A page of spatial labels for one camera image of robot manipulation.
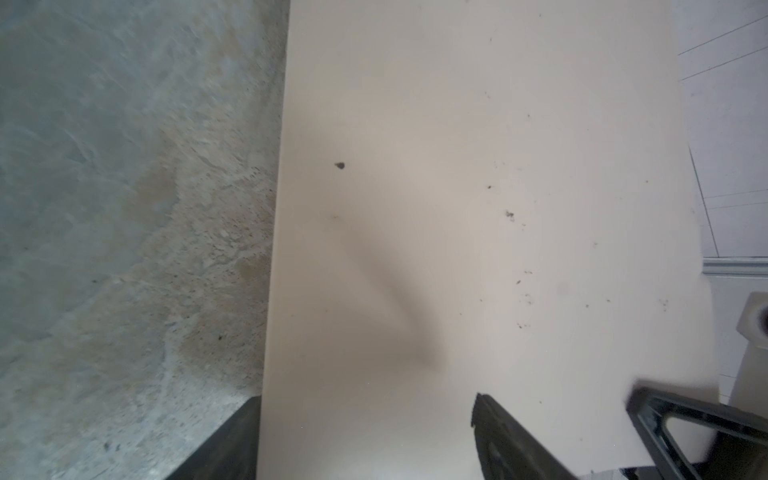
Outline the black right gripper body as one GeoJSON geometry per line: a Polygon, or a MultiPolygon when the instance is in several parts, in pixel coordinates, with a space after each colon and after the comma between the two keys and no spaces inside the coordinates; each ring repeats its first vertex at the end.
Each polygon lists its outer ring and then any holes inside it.
{"type": "Polygon", "coordinates": [[[652,465],[631,479],[765,479],[767,420],[735,407],[640,387],[626,411],[652,465]]]}

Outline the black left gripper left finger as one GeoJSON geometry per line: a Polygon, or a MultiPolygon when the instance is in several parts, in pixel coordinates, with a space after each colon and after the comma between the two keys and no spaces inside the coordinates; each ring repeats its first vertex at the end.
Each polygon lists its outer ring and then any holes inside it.
{"type": "Polygon", "coordinates": [[[261,400],[248,399],[167,480],[254,480],[261,400]]]}

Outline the beige cardboard folder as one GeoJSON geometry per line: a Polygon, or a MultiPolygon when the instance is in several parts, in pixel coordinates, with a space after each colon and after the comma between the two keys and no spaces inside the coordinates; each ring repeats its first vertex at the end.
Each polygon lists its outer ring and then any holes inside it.
{"type": "Polygon", "coordinates": [[[475,397],[576,475],[716,402],[666,1],[291,4],[257,475],[477,479],[475,397]]]}

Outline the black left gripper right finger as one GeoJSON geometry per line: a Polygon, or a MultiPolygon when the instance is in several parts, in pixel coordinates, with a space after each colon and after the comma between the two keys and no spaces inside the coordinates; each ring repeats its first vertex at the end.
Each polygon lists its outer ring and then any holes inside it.
{"type": "Polygon", "coordinates": [[[477,394],[471,427],[485,480],[575,479],[492,396],[477,394]]]}

